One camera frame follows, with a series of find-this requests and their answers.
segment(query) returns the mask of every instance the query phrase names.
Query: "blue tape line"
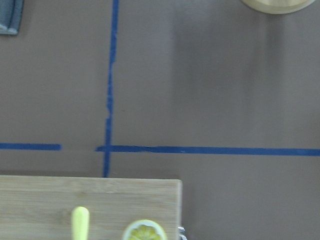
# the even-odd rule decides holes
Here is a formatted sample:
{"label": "blue tape line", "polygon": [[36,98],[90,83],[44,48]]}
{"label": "blue tape line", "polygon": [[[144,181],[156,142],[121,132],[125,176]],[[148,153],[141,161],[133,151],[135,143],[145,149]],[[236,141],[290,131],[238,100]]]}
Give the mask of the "blue tape line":
{"label": "blue tape line", "polygon": [[[96,149],[106,150],[105,146]],[[165,153],[165,154],[216,154],[216,155],[261,155],[261,156],[320,156],[320,149],[303,148],[243,148],[206,146],[124,146],[113,145],[109,149],[115,153]]]}
{"label": "blue tape line", "polygon": [[114,113],[114,93],[113,93],[113,64],[116,61],[117,50],[117,32],[118,32],[118,12],[119,0],[112,2],[112,22],[111,22],[111,40],[110,40],[110,53],[109,53],[109,70],[108,70],[108,84],[107,84],[107,101],[106,108],[109,111],[109,118],[105,123],[105,151],[104,151],[104,166],[103,177],[108,177],[110,168],[110,146],[112,138],[112,122]]}
{"label": "blue tape line", "polygon": [[60,151],[60,144],[34,144],[34,143],[0,143],[0,150],[42,150]]}

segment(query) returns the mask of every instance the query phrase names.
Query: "wooden board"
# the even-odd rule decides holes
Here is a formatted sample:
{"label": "wooden board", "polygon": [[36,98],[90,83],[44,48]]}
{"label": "wooden board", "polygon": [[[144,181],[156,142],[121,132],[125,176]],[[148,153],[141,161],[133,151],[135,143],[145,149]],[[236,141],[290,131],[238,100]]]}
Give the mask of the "wooden board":
{"label": "wooden board", "polygon": [[0,240],[71,240],[71,211],[90,211],[88,240],[121,240],[128,224],[158,222],[169,240],[181,223],[180,180],[0,176]]}

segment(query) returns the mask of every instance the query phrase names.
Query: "gray surface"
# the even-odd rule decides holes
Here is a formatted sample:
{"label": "gray surface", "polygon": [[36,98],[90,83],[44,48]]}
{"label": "gray surface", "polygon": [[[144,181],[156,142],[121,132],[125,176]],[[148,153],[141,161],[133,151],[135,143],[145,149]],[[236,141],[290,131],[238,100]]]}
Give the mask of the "gray surface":
{"label": "gray surface", "polygon": [[317,157],[113,153],[111,177],[178,178],[190,240],[318,240]]}
{"label": "gray surface", "polygon": [[[111,1],[26,0],[0,36],[0,174],[102,173]],[[320,1],[121,0],[114,145],[320,148]],[[178,178],[190,240],[318,240],[318,157],[113,153],[111,177]]]}
{"label": "gray surface", "polygon": [[115,145],[319,148],[320,1],[121,1]]}

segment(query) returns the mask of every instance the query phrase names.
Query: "blue cloth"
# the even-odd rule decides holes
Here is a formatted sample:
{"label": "blue cloth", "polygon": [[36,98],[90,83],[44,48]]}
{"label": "blue cloth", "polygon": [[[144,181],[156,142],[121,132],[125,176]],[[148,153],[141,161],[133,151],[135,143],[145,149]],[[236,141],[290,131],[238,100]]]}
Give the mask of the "blue cloth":
{"label": "blue cloth", "polygon": [[0,34],[18,34],[23,7],[24,0],[0,0]]}

